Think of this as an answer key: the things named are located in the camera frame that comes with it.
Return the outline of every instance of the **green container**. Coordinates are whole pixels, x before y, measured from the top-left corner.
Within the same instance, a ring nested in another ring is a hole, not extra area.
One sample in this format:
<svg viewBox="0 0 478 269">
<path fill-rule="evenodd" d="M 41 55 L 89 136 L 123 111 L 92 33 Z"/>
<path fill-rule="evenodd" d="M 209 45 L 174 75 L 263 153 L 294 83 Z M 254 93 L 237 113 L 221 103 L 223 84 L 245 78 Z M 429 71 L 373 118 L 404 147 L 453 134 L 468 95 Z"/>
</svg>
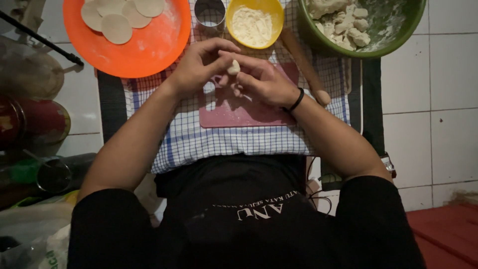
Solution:
<svg viewBox="0 0 478 269">
<path fill-rule="evenodd" d="M 299 0 L 297 9 L 300 37 L 322 55 L 362 59 L 385 56 L 403 45 L 415 31 L 426 5 L 426 0 L 358 0 L 357 6 L 369 11 L 370 44 L 349 51 L 332 43 L 317 29 L 306 2 Z"/>
</svg>

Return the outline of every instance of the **black shirt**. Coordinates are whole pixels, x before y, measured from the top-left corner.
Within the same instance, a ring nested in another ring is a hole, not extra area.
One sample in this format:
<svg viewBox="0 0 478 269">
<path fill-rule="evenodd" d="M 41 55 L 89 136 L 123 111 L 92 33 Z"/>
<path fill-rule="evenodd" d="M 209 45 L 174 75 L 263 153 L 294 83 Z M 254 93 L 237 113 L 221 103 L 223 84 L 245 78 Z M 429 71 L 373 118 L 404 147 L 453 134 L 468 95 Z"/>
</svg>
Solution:
<svg viewBox="0 0 478 269">
<path fill-rule="evenodd" d="M 294 169 L 272 158 L 210 158 L 172 179 L 158 229 L 129 191 L 85 197 L 73 211 L 68 268 L 425 267 L 385 179 L 346 182 L 335 217 L 317 212 Z"/>
</svg>

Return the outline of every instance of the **plastic bag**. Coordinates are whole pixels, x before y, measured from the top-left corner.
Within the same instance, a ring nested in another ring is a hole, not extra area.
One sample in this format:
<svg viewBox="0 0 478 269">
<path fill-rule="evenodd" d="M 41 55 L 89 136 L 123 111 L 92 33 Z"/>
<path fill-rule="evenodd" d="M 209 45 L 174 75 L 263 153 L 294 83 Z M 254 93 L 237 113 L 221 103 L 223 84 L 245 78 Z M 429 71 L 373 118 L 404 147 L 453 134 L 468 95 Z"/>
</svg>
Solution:
<svg viewBox="0 0 478 269">
<path fill-rule="evenodd" d="M 72 210 L 52 203 L 0 212 L 0 236 L 20 243 L 0 253 L 0 268 L 66 269 Z"/>
</svg>

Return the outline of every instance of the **checkered cloth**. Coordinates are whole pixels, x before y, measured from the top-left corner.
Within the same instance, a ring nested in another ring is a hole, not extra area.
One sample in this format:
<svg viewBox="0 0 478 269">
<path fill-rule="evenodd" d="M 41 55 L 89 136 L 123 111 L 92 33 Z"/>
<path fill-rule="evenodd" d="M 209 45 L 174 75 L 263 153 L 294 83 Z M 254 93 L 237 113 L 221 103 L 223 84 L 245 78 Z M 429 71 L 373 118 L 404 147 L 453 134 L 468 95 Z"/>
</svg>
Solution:
<svg viewBox="0 0 478 269">
<path fill-rule="evenodd" d="M 194 2 L 189 0 L 191 7 L 191 43 L 204 40 L 195 25 Z M 284 7 L 284 26 L 292 27 L 297 34 L 295 21 L 297 1 L 281 0 Z M 227 33 L 224 38 L 235 42 Z M 242 53 L 258 58 L 265 58 L 272 63 L 293 62 L 289 52 L 280 41 L 269 49 L 254 50 L 238 45 Z M 327 109 L 336 117 L 350 124 L 347 94 L 350 92 L 350 61 L 341 58 L 323 58 L 313 53 L 302 43 L 306 55 L 322 79 L 332 102 Z M 155 88 L 161 84 L 176 68 L 181 59 L 170 65 L 166 70 L 146 78 L 123 79 L 126 96 L 128 118 L 146 101 Z M 213 90 L 212 83 L 206 84 L 204 91 Z M 304 88 L 310 94 L 308 84 L 302 73 L 299 75 L 298 87 Z M 247 155 L 271 155 L 281 153 L 313 155 L 309 140 L 299 126 L 266 126 L 242 128 L 212 128 L 204 129 L 199 125 L 197 95 L 183 100 L 176 108 L 176 116 L 170 122 L 159 152 L 154 160 L 151 173 L 161 174 L 182 165 L 191 164 L 198 159 L 215 155 L 232 155 L 244 153 Z"/>
</svg>

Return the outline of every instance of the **black strap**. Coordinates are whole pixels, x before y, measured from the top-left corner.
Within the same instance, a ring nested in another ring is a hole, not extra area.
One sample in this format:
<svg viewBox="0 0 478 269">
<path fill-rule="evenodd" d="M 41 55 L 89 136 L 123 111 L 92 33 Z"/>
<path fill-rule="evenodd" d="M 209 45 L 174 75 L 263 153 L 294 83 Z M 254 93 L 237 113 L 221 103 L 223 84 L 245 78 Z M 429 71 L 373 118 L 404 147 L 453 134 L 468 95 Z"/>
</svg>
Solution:
<svg viewBox="0 0 478 269">
<path fill-rule="evenodd" d="M 291 108 L 287 109 L 285 107 L 282 108 L 282 110 L 284 110 L 285 112 L 292 112 L 292 110 L 294 110 L 299 104 L 300 102 L 302 101 L 302 98 L 304 97 L 304 89 L 298 87 L 299 90 L 300 90 L 300 95 L 299 95 L 299 98 L 297 98 L 297 101 L 295 101 L 295 103 L 291 106 Z"/>
</svg>

